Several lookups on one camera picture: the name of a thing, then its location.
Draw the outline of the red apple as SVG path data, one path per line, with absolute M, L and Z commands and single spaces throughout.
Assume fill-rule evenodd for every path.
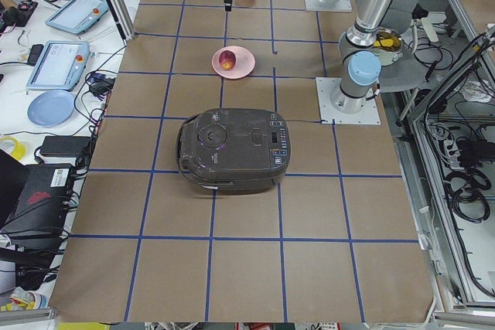
M 223 50 L 218 57 L 218 63 L 223 70 L 232 70 L 235 67 L 236 62 L 237 57 L 235 53 L 228 49 Z

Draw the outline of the pink plate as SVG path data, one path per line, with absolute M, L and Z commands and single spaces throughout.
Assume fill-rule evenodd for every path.
M 227 46 L 217 50 L 211 60 L 213 70 L 226 79 L 238 80 L 249 75 L 255 67 L 251 51 L 241 46 Z

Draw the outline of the blue plate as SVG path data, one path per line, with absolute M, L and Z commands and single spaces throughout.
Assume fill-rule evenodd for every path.
M 52 127 L 67 121 L 75 109 L 73 95 L 65 90 L 50 90 L 36 97 L 27 109 L 35 125 Z

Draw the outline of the blue teach pendant far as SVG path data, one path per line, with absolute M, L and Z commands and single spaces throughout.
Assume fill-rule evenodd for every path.
M 108 10 L 105 0 L 70 0 L 45 23 L 54 29 L 78 35 L 90 29 Z

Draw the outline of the blue teach pendant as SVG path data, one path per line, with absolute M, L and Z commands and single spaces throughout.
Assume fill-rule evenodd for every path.
M 72 90 L 90 54 L 86 41 L 48 41 L 28 79 L 28 90 Z
M 70 0 L 45 23 L 54 29 L 78 35 L 90 29 L 108 10 L 105 0 Z

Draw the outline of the dark grey rice cooker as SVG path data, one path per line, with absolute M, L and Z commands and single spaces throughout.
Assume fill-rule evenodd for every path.
M 184 121 L 177 135 L 179 172 L 206 189 L 270 189 L 285 176 L 290 157 L 288 125 L 274 111 L 209 109 Z

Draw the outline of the blue teach pendant near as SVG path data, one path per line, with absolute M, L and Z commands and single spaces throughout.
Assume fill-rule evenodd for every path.
M 28 79 L 28 90 L 72 90 L 90 54 L 86 41 L 48 41 Z

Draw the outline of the black power adapter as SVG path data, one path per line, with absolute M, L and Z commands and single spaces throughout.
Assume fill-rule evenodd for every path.
M 87 136 L 47 136 L 44 138 L 39 153 L 43 157 L 76 158 L 89 145 Z

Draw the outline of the yellow tape roll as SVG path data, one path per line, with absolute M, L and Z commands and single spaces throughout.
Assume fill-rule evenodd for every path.
M 0 149 L 17 161 L 22 160 L 26 155 L 25 145 L 14 137 L 2 136 L 0 140 Z

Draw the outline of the brown paper table mat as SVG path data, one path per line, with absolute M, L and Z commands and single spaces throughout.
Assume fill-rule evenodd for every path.
M 50 304 L 70 322 L 424 321 L 386 122 L 319 120 L 353 15 L 141 0 Z

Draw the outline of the black computer box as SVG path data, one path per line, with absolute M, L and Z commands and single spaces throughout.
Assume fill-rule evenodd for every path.
M 1 232 L 12 239 L 57 235 L 69 211 L 76 171 L 71 164 L 23 165 L 1 152 Z

